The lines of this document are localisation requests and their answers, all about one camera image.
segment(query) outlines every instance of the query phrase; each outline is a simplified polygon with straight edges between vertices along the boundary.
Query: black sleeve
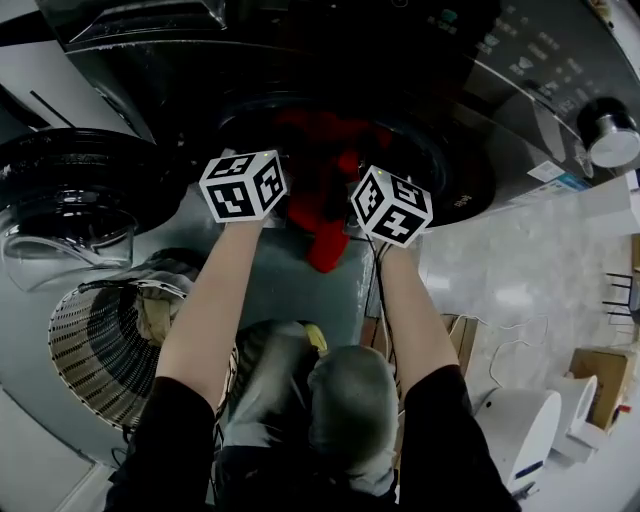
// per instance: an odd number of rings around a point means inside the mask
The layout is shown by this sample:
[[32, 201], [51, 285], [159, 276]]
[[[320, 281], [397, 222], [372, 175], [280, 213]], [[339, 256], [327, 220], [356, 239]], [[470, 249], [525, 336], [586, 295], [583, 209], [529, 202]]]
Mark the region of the black sleeve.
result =
[[213, 462], [215, 415], [179, 382], [159, 377], [112, 477], [105, 510], [201, 510]]
[[401, 508], [520, 511], [471, 415], [458, 366], [440, 368], [413, 386], [405, 411]]

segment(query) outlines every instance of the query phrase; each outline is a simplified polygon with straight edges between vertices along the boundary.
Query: red garment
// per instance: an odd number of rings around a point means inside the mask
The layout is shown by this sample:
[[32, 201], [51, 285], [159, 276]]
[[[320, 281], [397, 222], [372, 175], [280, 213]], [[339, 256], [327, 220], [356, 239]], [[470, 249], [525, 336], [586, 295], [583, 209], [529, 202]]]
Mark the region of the red garment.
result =
[[287, 171], [294, 178], [288, 216], [315, 233], [307, 259], [320, 272], [336, 268], [349, 243], [343, 233], [347, 214], [347, 184], [360, 179], [362, 141], [373, 139], [382, 148], [392, 134], [359, 119], [340, 119], [332, 112], [289, 109], [275, 119], [302, 135], [301, 147], [289, 153]]

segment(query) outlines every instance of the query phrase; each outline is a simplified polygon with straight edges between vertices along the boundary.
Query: black and white cube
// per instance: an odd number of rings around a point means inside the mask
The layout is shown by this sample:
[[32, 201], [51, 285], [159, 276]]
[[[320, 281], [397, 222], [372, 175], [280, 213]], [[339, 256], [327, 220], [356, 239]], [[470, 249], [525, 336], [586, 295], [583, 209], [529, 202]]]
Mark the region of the black and white cube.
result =
[[411, 244], [433, 220], [429, 192], [375, 166], [351, 202], [365, 233], [400, 247]]
[[287, 193], [277, 151], [215, 158], [200, 188], [216, 222], [261, 220]]

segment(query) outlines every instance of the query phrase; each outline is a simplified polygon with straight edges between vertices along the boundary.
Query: black shirt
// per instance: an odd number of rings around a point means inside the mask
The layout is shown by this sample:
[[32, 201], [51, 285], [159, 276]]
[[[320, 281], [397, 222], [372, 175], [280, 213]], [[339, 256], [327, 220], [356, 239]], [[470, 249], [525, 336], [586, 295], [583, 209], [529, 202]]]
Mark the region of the black shirt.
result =
[[[520, 510], [502, 485], [471, 415], [458, 366], [441, 368], [412, 387], [405, 416], [400, 508]], [[214, 413], [204, 398], [172, 379], [157, 378], [127, 459], [112, 478], [105, 510], [202, 510], [213, 462], [214, 426]], [[223, 486], [219, 510], [397, 507], [389, 497], [375, 498], [328, 481], [314, 471], [313, 461], [274, 457], [270, 452], [240, 448], [225, 454], [256, 470]]]

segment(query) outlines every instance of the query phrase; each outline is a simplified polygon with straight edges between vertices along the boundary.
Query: gray pants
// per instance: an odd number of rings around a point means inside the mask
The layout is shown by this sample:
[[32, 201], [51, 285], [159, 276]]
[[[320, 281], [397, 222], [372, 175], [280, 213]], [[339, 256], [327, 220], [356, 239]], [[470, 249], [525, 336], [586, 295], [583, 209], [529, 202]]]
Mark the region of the gray pants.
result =
[[260, 355], [241, 396], [230, 403], [223, 448], [303, 442], [352, 489], [386, 494], [393, 483], [398, 398], [384, 358], [349, 346], [317, 359], [297, 322], [257, 324], [239, 333], [239, 341]]

